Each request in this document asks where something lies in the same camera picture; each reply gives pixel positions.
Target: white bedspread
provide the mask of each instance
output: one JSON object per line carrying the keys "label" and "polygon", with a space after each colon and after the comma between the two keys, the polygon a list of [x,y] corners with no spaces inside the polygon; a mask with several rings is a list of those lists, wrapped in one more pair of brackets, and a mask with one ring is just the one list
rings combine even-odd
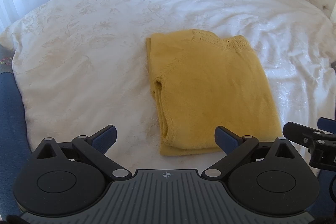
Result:
{"label": "white bedspread", "polygon": [[51,0],[0,37],[16,50],[31,147],[47,136],[66,142],[113,124],[118,139],[106,155],[132,172],[215,163],[223,153],[159,155],[145,39],[190,28],[249,40],[282,125],[316,127],[319,117],[334,118],[334,28],[305,0]]}

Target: folded garment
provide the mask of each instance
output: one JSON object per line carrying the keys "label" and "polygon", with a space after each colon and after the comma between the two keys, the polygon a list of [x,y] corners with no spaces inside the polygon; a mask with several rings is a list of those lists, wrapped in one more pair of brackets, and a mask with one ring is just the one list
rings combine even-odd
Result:
{"label": "folded garment", "polygon": [[147,53],[160,154],[220,151],[214,139],[219,125],[260,141],[282,135],[267,78],[243,36],[219,39],[201,30],[158,33],[147,39]]}

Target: triangular cutout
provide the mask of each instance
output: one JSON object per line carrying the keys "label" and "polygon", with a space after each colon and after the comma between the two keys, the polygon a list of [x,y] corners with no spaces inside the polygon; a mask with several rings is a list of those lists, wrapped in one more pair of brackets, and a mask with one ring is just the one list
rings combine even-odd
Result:
{"label": "triangular cutout", "polygon": [[41,159],[47,159],[47,158],[53,158],[53,157],[56,157],[56,153],[55,153],[53,147],[50,144],[46,144],[42,148],[42,150],[39,153],[37,159],[41,160]]}
{"label": "triangular cutout", "polygon": [[279,145],[278,151],[276,152],[275,156],[288,159],[295,158],[295,156],[285,143]]}

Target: gray ribbed panel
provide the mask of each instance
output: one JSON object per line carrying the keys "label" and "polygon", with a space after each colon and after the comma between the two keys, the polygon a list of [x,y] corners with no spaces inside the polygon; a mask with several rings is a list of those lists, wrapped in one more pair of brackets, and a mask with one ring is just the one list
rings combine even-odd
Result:
{"label": "gray ribbed panel", "polygon": [[139,170],[127,181],[111,184],[88,210],[63,218],[22,218],[31,224],[308,224],[308,213],[270,218],[236,204],[223,185],[200,178],[195,170]]}

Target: yellow sweater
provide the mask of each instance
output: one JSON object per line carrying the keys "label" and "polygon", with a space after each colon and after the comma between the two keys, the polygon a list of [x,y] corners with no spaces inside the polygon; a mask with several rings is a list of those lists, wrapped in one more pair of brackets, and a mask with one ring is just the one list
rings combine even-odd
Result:
{"label": "yellow sweater", "polygon": [[214,140],[219,125],[260,141],[281,136],[267,78],[243,36],[158,33],[147,39],[147,53],[162,155],[220,151]]}

